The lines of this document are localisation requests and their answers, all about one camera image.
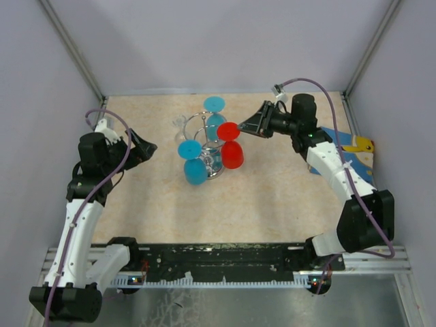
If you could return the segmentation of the aluminium frame rail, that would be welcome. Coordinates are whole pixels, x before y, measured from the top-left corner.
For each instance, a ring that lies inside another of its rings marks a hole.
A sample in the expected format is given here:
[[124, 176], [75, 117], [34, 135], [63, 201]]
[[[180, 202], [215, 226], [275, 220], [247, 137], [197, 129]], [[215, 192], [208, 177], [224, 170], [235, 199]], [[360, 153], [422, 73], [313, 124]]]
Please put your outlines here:
[[[139, 250], [140, 263], [133, 268], [128, 268], [128, 271], [139, 271], [144, 261], [148, 262], [150, 275], [157, 274], [157, 270], [164, 266], [170, 266], [172, 270], [184, 268], [191, 273], [195, 268], [205, 270], [265, 266], [271, 270], [282, 260], [285, 265], [300, 275], [322, 272], [321, 266], [311, 268], [302, 262], [302, 247], [289, 246], [280, 249], [277, 244], [274, 244], [271, 249], [257, 247], [253, 250], [248, 248], [238, 250], [235, 247], [224, 249], [191, 245], [147, 245]], [[382, 258], [380, 255], [387, 250], [387, 247], [380, 247], [375, 249], [375, 254], [344, 253], [331, 261], [330, 269], [338, 273], [357, 274], [394, 274], [411, 270], [404, 248], [399, 247], [391, 259]]]

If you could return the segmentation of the right aluminium corner post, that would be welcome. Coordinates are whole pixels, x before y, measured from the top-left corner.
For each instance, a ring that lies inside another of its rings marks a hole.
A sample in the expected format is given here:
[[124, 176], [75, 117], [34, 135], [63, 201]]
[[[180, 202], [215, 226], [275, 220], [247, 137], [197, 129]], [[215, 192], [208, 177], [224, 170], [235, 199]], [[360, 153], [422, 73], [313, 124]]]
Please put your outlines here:
[[387, 7], [382, 19], [380, 20], [370, 42], [368, 43], [362, 58], [359, 60], [357, 68], [355, 69], [347, 87], [343, 91], [342, 95], [344, 99], [349, 99], [353, 92], [355, 91], [358, 83], [363, 77], [367, 70], [373, 56], [377, 52], [384, 36], [387, 34], [390, 26], [394, 22], [398, 12], [403, 4], [401, 0], [391, 0], [389, 1], [389, 6]]

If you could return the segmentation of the red wine glass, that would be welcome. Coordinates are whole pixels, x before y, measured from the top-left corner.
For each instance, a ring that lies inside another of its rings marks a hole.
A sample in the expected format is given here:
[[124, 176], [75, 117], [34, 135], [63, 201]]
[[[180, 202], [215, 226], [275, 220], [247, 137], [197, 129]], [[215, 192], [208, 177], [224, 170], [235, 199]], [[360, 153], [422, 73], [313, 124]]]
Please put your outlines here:
[[236, 123], [226, 122], [217, 129], [217, 136], [223, 141], [221, 157], [223, 165], [228, 169], [237, 169], [244, 163], [242, 146], [236, 141], [240, 131]]

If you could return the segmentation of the left aluminium corner post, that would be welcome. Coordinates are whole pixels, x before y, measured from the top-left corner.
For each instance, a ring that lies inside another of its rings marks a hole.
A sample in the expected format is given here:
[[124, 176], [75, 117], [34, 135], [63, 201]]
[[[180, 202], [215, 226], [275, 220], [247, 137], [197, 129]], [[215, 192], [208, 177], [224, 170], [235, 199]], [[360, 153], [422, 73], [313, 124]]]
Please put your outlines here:
[[49, 23], [52, 25], [55, 33], [59, 36], [62, 45], [67, 51], [76, 69], [82, 76], [87, 86], [92, 90], [94, 96], [98, 99], [99, 103], [104, 104], [106, 96], [102, 91], [95, 74], [92, 72], [90, 65], [87, 63], [85, 56], [79, 49], [78, 45], [74, 41], [67, 27], [60, 19], [57, 11], [49, 0], [37, 0], [41, 9], [45, 13]]

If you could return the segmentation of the blue cartoon cloth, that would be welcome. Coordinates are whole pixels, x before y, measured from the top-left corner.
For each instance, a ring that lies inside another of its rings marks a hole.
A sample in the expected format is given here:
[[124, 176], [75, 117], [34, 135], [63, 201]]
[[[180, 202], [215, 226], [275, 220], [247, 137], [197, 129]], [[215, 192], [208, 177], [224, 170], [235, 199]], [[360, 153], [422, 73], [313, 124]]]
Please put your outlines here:
[[352, 168], [368, 183], [373, 183], [374, 141], [362, 136], [339, 131], [344, 157], [352, 161]]

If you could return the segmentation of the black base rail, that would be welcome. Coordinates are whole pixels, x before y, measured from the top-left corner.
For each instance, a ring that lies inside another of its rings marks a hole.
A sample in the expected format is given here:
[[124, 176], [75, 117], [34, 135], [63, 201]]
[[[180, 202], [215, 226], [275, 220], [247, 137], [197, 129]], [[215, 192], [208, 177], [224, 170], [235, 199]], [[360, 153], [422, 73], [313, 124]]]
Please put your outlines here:
[[321, 271], [326, 263], [344, 270], [332, 255], [317, 257], [304, 243], [140, 244], [121, 272], [139, 272], [146, 281], [177, 281], [190, 273], [195, 282], [293, 281], [294, 274]]

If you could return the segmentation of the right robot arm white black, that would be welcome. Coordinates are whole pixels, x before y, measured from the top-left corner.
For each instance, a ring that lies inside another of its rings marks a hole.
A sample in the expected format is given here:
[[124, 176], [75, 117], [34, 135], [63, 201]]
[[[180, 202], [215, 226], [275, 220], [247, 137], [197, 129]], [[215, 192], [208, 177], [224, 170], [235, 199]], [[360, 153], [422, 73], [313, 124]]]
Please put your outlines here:
[[250, 118], [238, 124], [238, 130], [261, 138], [279, 133], [291, 138], [294, 151], [329, 184], [343, 205], [335, 230], [308, 238], [303, 251], [305, 262], [322, 268], [321, 276], [311, 284], [318, 295], [326, 292], [332, 263], [344, 253], [370, 254], [371, 247], [386, 245], [393, 258], [394, 196], [366, 182], [345, 160], [338, 138], [331, 138], [317, 125], [314, 96], [299, 93], [288, 110], [282, 101], [265, 101]]

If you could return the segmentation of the aluminium corner post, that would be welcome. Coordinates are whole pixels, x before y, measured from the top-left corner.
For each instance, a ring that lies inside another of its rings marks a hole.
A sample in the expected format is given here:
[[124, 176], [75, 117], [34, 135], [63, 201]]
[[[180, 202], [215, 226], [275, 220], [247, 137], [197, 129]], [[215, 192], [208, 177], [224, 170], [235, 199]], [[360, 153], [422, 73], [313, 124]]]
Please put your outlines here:
[[62, 45], [67, 51], [76, 69], [82, 76], [87, 86], [92, 90], [94, 96], [98, 99], [99, 103], [104, 104], [106, 96], [102, 91], [95, 74], [92, 72], [90, 65], [87, 63], [85, 56], [79, 49], [78, 45], [74, 41], [67, 27], [60, 19], [57, 11], [49, 0], [37, 0], [41, 9], [45, 13], [49, 23], [52, 25], [55, 33], [59, 36]]
[[389, 6], [387, 7], [382, 19], [380, 20], [370, 42], [368, 43], [362, 58], [359, 60], [357, 68], [355, 69], [347, 87], [343, 91], [342, 95], [344, 99], [349, 99], [353, 92], [355, 91], [358, 83], [363, 77], [367, 70], [373, 56], [377, 52], [384, 36], [387, 34], [390, 26], [394, 22], [398, 12], [403, 4], [401, 0], [391, 0], [389, 1]]

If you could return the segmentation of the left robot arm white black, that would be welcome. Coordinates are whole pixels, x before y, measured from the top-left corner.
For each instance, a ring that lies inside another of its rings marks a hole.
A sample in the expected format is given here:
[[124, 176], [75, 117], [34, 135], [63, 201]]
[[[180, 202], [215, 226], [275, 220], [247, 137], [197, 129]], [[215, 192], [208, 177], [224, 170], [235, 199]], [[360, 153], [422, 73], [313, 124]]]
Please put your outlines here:
[[88, 263], [95, 227], [113, 190], [112, 177], [148, 161], [157, 145], [133, 129], [123, 139], [101, 119], [78, 143], [80, 160], [67, 186], [65, 223], [53, 263], [41, 286], [31, 288], [30, 303], [49, 322], [93, 323], [110, 282], [140, 261], [133, 237], [112, 238], [103, 255]]

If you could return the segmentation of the blue wine glass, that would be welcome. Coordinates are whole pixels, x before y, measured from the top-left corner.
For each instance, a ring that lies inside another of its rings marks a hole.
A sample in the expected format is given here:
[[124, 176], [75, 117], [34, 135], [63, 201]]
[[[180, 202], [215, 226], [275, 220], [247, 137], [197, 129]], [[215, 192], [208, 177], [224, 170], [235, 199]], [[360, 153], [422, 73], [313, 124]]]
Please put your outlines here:
[[178, 146], [178, 155], [185, 160], [184, 174], [191, 185], [201, 185], [208, 178], [205, 163], [200, 158], [202, 146], [196, 140], [185, 140]]
[[222, 97], [212, 96], [204, 100], [205, 111], [211, 112], [206, 120], [206, 133], [210, 141], [218, 139], [217, 128], [226, 122], [225, 117], [221, 114], [225, 108], [225, 100]]

